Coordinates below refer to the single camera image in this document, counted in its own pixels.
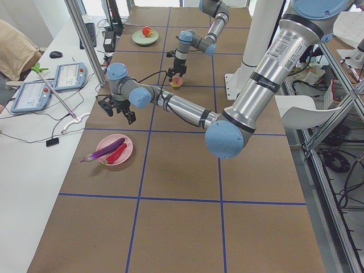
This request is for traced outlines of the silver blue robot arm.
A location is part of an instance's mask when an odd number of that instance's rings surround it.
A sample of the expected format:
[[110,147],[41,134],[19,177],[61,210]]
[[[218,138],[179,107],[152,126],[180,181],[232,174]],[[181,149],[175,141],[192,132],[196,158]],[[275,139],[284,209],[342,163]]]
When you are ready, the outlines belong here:
[[216,42],[224,27],[229,22],[229,8],[223,1],[200,1],[199,9],[214,19],[208,32],[201,37],[194,30],[184,30],[176,37],[178,44],[176,49],[167,53],[173,57],[173,66],[168,68],[169,82],[179,80],[187,72],[187,55],[190,48],[194,48],[208,56],[216,51]]
[[235,100],[213,113],[163,88],[143,85],[122,63],[111,64],[107,77],[116,108],[148,104],[172,111],[206,130],[205,144],[218,158],[237,156],[256,130],[256,121],[305,50],[330,41],[333,26],[352,1],[258,1],[241,66],[225,83]]

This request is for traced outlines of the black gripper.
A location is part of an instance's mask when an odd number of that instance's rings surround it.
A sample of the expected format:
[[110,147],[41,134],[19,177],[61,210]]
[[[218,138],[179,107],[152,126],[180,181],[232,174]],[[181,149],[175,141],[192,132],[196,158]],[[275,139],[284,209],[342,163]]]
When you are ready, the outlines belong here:
[[131,103],[129,100],[113,100],[114,107],[116,108],[117,113],[123,113],[124,117],[127,119],[127,123],[130,125],[132,122],[136,121],[136,115],[134,111],[130,110]]
[[168,68],[167,78],[169,82],[172,82],[172,75],[179,74],[183,77],[187,72],[186,59],[174,58],[173,67]]

